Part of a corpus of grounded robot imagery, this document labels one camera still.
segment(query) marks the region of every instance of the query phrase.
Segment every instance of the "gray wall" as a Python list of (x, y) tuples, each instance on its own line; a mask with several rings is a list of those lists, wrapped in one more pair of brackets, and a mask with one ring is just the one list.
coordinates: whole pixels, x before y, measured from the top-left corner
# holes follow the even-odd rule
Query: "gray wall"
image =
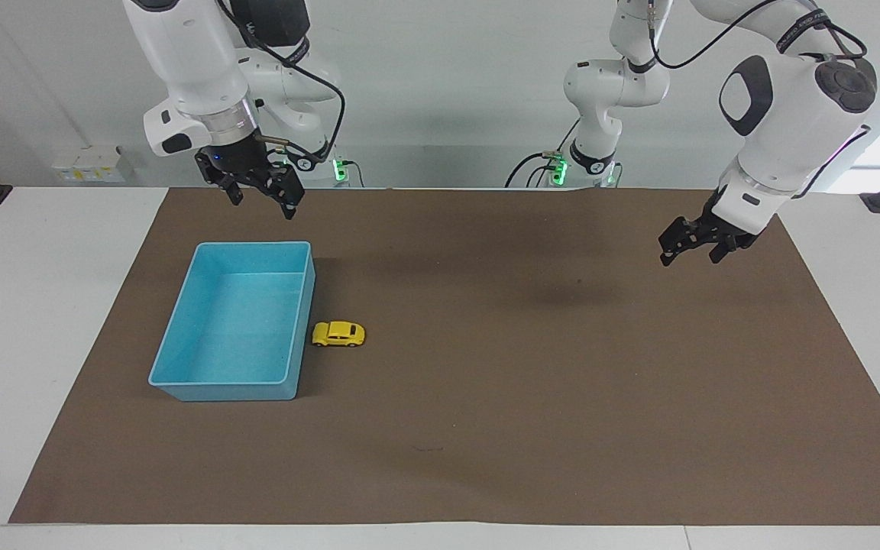
[[(880, 2), (822, 3), (869, 42), (880, 73)], [(315, 49), (345, 74), (342, 145), (371, 185), (502, 184), (516, 160), (554, 147), (575, 118), (561, 89), (570, 63), (616, 56), (612, 0), (310, 5)], [(680, 0), (664, 55), (684, 59), (721, 28)], [(718, 112), (720, 84), (740, 60), (770, 49), (737, 31), (675, 72), (665, 103), (626, 109), (624, 184), (713, 187), (743, 142)], [(0, 179), (55, 185), (55, 153), (92, 144), (124, 147), (137, 185), (202, 185), (191, 159), (158, 160), (144, 143), (142, 114), (164, 95), (119, 0), (0, 0)], [(880, 98), (870, 122), (880, 131)]]

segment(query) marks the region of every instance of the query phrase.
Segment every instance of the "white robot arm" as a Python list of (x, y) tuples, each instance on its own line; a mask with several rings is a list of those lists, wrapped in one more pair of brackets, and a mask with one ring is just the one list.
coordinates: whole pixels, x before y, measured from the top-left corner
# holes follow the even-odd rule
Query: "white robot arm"
[[(624, 59), (577, 63), (566, 76), (566, 95), (581, 115), (566, 161), (590, 177), (605, 174), (622, 130), (609, 108), (660, 102), (669, 67), (688, 64), (669, 66), (657, 54), (672, 2), (618, 2), (610, 39)], [(779, 206), (858, 134), (877, 87), (873, 67), (860, 59), (863, 53), (848, 52), (841, 36), (856, 39), (832, 24), (813, 0), (691, 3), (712, 21), (767, 37), (778, 52), (744, 60), (720, 92), (722, 112), (746, 144), (703, 215), (695, 222), (675, 220), (660, 237), (665, 265), (702, 244), (716, 245), (711, 254), (716, 264), (752, 246)]]
[[(242, 200), (238, 184), (249, 185), (291, 219), (304, 196), (294, 168), (311, 172), (332, 157), (345, 114), (338, 70), (310, 51), (304, 0), (230, 0), (229, 8), (220, 0), (122, 1), (168, 89), (168, 99), (144, 115), (151, 150), (161, 157), (197, 150), (203, 178), (234, 205)], [(235, 49), (224, 15), (254, 48)], [(335, 95), (342, 108), (328, 139), (307, 104)], [(283, 137), (263, 134), (260, 109)], [(273, 163), (273, 153), (291, 164)]]

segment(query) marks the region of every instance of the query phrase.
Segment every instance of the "yellow toy car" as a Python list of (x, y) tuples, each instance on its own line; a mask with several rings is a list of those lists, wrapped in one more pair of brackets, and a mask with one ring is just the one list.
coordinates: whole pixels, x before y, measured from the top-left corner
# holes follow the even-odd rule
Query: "yellow toy car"
[(349, 321), (331, 321), (331, 323), (318, 323), (315, 331), (311, 334), (311, 344), (324, 347), (324, 345), (347, 345), (356, 348), (366, 341), (366, 330), (361, 325), (349, 323)]

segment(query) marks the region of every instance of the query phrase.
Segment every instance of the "light blue tray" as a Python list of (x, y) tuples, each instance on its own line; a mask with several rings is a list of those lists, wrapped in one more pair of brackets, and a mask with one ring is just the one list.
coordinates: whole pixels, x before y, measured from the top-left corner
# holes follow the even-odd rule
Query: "light blue tray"
[(314, 285), (309, 243), (200, 244), (147, 380), (182, 401), (293, 400)]

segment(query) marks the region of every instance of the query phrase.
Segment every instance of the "brown paper sheet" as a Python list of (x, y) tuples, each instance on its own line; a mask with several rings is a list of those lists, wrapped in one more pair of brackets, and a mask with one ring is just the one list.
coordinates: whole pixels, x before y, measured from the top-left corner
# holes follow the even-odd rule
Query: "brown paper sheet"
[[(880, 397), (782, 225), (658, 261), (706, 195), (172, 190), (11, 521), (880, 525)], [(366, 345), (289, 403), (149, 387), (193, 248), (287, 240)]]

